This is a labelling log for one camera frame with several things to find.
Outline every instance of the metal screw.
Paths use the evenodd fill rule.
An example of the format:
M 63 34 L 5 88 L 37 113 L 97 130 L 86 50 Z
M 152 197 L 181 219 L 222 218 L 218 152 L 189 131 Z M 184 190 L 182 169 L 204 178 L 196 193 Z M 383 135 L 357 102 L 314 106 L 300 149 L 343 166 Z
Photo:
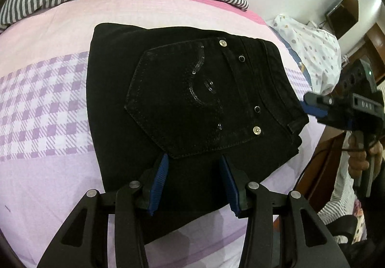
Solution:
M 290 195 L 295 199 L 299 199 L 301 197 L 301 193 L 299 193 L 298 191 L 293 191 L 290 193 Z
M 92 189 L 87 191 L 87 196 L 88 197 L 94 197 L 97 194 L 97 191 Z
M 130 182 L 130 188 L 132 189 L 136 189 L 138 187 L 140 187 L 141 183 L 139 181 L 131 181 Z
M 259 188 L 259 184 L 256 183 L 256 182 L 249 182 L 249 188 L 253 189 L 253 190 L 256 190 Z
M 261 134 L 261 132 L 262 132 L 262 130 L 261 130 L 261 128 L 260 128 L 260 127 L 258 127 L 258 126 L 255 126 L 255 127 L 253 128 L 253 132 L 254 132 L 255 134 L 257 134 L 257 135 L 260 135 L 260 134 Z

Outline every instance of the finger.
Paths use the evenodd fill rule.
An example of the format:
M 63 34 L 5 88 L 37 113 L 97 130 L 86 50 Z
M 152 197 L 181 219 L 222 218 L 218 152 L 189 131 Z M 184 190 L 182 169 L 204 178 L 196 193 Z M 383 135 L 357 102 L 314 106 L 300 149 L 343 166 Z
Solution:
M 356 146 L 356 141 L 357 141 L 357 139 L 356 139 L 355 135 L 352 134 L 352 135 L 349 137 L 349 139 L 348 139 L 349 148 L 351 148 L 351 149 L 356 148 L 356 147 L 357 147 L 357 146 Z
M 348 151 L 350 158 L 356 158 L 357 160 L 365 160 L 366 152 L 365 151 Z
M 377 154 L 374 159 L 373 180 L 376 179 L 376 177 L 379 175 L 381 171 L 381 164 L 382 164 L 382 153 Z
M 377 154 L 382 154 L 383 147 L 380 142 L 377 142 L 376 145 L 374 145 L 370 150 L 369 154 L 370 155 L 377 155 Z
M 348 168 L 348 172 L 349 172 L 349 175 L 352 177 L 352 179 L 357 179 L 357 178 L 359 178 L 359 177 L 361 176 L 361 174 L 362 174 L 362 171 L 360 171 L 360 170 L 355 170 L 355 169 L 351 168 L 350 166 L 349 166 L 349 168 Z
M 353 157 L 349 158 L 349 167 L 355 170 L 367 170 L 369 168 L 369 162 L 366 160 L 359 160 Z

